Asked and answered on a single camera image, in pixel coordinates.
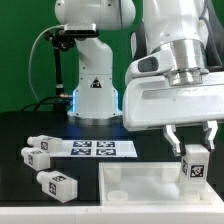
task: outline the warning label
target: warning label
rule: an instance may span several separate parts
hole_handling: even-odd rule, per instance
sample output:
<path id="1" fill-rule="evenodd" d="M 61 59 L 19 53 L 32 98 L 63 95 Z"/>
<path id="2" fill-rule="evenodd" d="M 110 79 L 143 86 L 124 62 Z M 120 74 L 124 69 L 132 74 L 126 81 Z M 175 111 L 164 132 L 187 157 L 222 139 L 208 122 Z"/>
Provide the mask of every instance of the warning label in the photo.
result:
<path id="1" fill-rule="evenodd" d="M 90 88 L 102 88 L 102 86 L 100 85 L 100 81 L 98 80 L 98 78 L 96 77 L 95 80 L 93 81 L 92 85 L 90 86 Z"/>

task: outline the green background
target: green background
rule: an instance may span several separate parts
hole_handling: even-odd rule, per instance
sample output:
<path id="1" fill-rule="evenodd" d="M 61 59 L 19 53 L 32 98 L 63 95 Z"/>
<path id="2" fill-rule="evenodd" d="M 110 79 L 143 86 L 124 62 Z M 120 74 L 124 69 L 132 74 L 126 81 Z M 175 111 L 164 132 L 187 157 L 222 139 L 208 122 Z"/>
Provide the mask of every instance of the green background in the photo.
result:
<path id="1" fill-rule="evenodd" d="M 20 110 L 35 103 L 28 84 L 28 61 L 36 37 L 46 28 L 58 25 L 54 14 L 56 0 L 8 0 L 0 7 L 0 112 Z M 133 0 L 137 9 L 134 24 L 125 32 L 128 60 L 131 61 L 129 36 L 141 20 L 142 1 Z M 224 2 L 213 1 L 217 15 L 224 24 Z M 114 52 L 113 84 L 120 92 L 120 105 L 125 90 L 127 69 L 121 31 L 103 31 L 100 39 Z M 71 93 L 78 82 L 78 57 L 74 48 L 62 53 L 65 91 Z M 32 63 L 32 80 L 40 99 L 55 94 L 54 57 L 51 43 L 42 38 Z"/>

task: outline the black tabletop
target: black tabletop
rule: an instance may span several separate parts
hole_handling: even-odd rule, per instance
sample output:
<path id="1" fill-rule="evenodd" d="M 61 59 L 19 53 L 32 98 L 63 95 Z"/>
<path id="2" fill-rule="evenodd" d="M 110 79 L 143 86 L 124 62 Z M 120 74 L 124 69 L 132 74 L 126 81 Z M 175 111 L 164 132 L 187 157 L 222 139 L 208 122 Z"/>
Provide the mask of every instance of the black tabletop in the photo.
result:
<path id="1" fill-rule="evenodd" d="M 216 150 L 211 153 L 208 182 L 224 199 L 224 131 L 219 128 Z M 6 112 L 0 114 L 0 206 L 82 206 L 99 205 L 99 162 L 180 161 L 161 130 L 128 132 L 122 123 L 84 126 L 52 112 Z M 201 144 L 202 127 L 177 128 L 185 144 Z M 48 135 L 63 140 L 132 140 L 137 158 L 51 158 L 51 169 L 78 180 L 78 198 L 62 204 L 41 191 L 38 172 L 23 162 L 21 149 L 30 136 Z"/>

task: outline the white cube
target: white cube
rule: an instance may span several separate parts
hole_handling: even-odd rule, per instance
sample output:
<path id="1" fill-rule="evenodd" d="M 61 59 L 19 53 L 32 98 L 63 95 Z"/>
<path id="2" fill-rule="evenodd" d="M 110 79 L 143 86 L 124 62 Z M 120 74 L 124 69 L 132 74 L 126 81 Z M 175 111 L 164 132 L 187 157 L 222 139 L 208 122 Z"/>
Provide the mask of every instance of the white cube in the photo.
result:
<path id="1" fill-rule="evenodd" d="M 50 168 L 50 155 L 39 148 L 23 148 L 21 154 L 24 163 L 36 171 Z"/>
<path id="2" fill-rule="evenodd" d="M 40 172 L 37 181 L 42 184 L 42 191 L 62 203 L 77 198 L 78 182 L 58 171 Z"/>

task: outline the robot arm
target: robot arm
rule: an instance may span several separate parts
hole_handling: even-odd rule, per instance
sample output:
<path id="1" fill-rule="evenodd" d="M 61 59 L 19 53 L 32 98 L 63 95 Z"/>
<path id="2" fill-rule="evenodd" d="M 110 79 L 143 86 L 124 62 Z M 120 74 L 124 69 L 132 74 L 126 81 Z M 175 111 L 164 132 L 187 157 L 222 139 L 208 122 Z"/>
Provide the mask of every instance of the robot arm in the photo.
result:
<path id="1" fill-rule="evenodd" d="M 91 34 L 96 30 L 130 26 L 135 18 L 132 0 L 57 0 L 55 12 L 59 22 L 66 24 L 65 34 L 82 37 L 75 40 L 79 53 L 79 84 L 73 92 L 69 120 L 94 125 L 117 122 L 121 111 L 118 93 L 112 84 L 113 53 L 107 44 L 89 37 L 93 37 Z"/>
<path id="2" fill-rule="evenodd" d="M 121 29 L 120 0 L 57 0 L 55 13 L 61 24 L 96 24 L 99 30 Z M 121 14 L 124 28 L 135 18 L 132 0 L 122 1 Z"/>
<path id="3" fill-rule="evenodd" d="M 158 74 L 168 76 L 170 80 L 181 76 L 183 80 L 178 80 L 178 85 L 186 81 L 200 82 L 195 70 L 199 70 L 199 74 L 208 73 L 204 53 L 208 31 L 204 22 L 199 21 L 204 1 L 157 0 L 143 3 L 147 55 L 130 65 L 126 84 L 133 78 Z M 178 70 L 189 72 L 186 75 L 178 73 Z"/>
<path id="4" fill-rule="evenodd" d="M 163 128 L 175 155 L 181 154 L 175 125 L 204 124 L 213 150 L 216 120 L 224 120 L 224 75 L 209 74 L 208 30 L 199 19 L 205 2 L 143 0 L 146 56 L 126 73 L 124 126 L 129 131 Z M 209 18 L 206 8 L 205 16 Z"/>

